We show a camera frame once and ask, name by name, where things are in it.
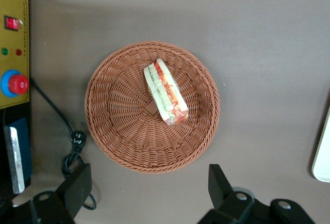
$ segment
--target plastic wrap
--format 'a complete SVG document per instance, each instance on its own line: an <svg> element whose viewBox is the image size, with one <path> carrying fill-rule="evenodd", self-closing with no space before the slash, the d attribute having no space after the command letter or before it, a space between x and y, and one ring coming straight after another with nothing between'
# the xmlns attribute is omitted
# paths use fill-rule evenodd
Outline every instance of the plastic wrap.
<svg viewBox="0 0 330 224"><path fill-rule="evenodd" d="M167 125L178 125L188 119L189 109L179 87L162 59L144 68L149 91Z"/></svg>

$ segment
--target wicker basket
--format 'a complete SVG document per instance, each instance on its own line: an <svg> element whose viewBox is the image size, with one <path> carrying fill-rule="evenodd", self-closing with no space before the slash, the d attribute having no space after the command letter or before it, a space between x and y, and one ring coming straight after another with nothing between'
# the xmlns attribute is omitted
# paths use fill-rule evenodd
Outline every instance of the wicker basket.
<svg viewBox="0 0 330 224"><path fill-rule="evenodd" d="M189 107L188 121L167 126L149 93L143 68L162 58ZM129 169L162 173L199 157L218 126L220 102L207 69L188 51L163 42L126 46L92 75L85 113L99 148Z"/></svg>

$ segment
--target power cord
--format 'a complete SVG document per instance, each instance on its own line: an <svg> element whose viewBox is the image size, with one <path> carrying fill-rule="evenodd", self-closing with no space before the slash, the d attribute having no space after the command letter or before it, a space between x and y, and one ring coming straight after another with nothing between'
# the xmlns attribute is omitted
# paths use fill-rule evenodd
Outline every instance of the power cord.
<svg viewBox="0 0 330 224"><path fill-rule="evenodd" d="M71 154L66 156L63 160L62 165L62 173L65 178L67 178L71 174L70 166L75 162L78 161L79 164L84 164L85 162L80 157L81 152L83 151L83 147L86 144L86 134L83 131L72 131L72 128L63 115L63 113L56 107L56 105L46 96L46 94L40 89L40 87L36 84L36 82L30 78L30 84L33 85L33 87L40 93L40 95L48 102L48 104L53 108L53 110L60 116L60 118L63 120L65 125L67 126L70 136L71 136ZM92 194L89 194L90 199L93 202L93 206L88 206L86 204L83 204L83 207L88 210L94 210L96 209L96 200L93 197Z"/></svg>

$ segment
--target yellow control panel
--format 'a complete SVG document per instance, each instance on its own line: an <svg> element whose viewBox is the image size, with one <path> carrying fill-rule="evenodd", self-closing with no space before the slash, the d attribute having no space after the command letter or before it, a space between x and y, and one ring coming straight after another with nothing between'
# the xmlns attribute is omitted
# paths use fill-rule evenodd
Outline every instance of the yellow control panel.
<svg viewBox="0 0 330 224"><path fill-rule="evenodd" d="M29 2L0 0L0 109L29 101Z"/></svg>

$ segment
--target blue button base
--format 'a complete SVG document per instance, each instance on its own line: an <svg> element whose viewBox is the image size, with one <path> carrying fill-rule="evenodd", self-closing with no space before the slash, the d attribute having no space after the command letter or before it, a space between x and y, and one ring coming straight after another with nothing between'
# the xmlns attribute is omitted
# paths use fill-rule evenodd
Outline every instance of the blue button base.
<svg viewBox="0 0 330 224"><path fill-rule="evenodd" d="M17 70L12 69L12 70L8 70L7 72L5 72L1 78L1 91L3 92L3 94L5 96L7 96L9 98L14 98L18 95L18 94L11 93L11 91L9 90L9 87L8 87L10 78L15 74L21 74L21 73Z"/></svg>

